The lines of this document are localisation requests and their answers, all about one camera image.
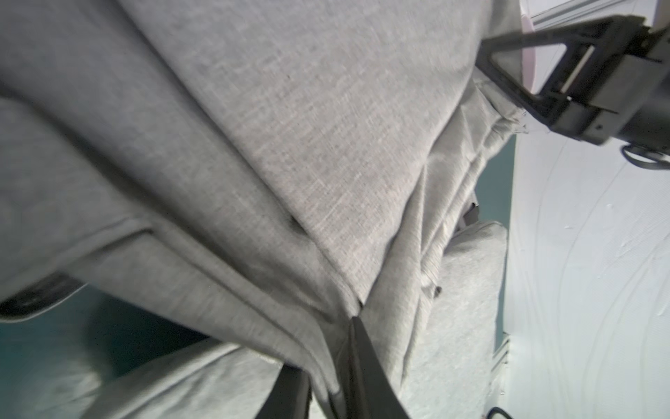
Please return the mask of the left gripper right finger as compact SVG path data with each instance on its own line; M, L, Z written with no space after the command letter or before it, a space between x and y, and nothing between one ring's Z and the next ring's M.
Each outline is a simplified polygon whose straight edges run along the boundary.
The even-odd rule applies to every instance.
M353 317L349 336L351 418L408 419L380 365L364 324Z

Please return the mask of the grey laptop sleeve bag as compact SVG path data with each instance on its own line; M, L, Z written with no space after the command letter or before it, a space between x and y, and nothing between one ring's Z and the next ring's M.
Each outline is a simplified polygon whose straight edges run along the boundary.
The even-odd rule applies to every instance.
M490 392L507 233L460 232L408 363L413 418L478 418ZM93 289L38 319L1 328L4 418L252 418L280 364Z

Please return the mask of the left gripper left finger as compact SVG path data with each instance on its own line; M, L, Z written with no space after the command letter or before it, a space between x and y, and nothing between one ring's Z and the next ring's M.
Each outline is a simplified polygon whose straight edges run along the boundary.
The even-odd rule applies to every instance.
M256 419L307 419L311 399L309 375L284 365Z

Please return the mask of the grey zippered laptop bag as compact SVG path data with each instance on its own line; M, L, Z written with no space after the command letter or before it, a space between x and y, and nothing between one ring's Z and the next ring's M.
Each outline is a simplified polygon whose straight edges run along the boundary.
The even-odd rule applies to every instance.
M401 402L518 125L476 54L521 26L516 1L4 1L3 320L95 287L351 418L359 317Z

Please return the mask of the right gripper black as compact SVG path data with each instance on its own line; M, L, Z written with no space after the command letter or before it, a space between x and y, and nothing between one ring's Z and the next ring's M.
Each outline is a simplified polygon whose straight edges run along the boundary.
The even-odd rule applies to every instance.
M669 30L614 15L534 33L483 40L476 67L551 131L600 145L624 141L626 155L669 152ZM498 54L563 45L534 94L496 61Z

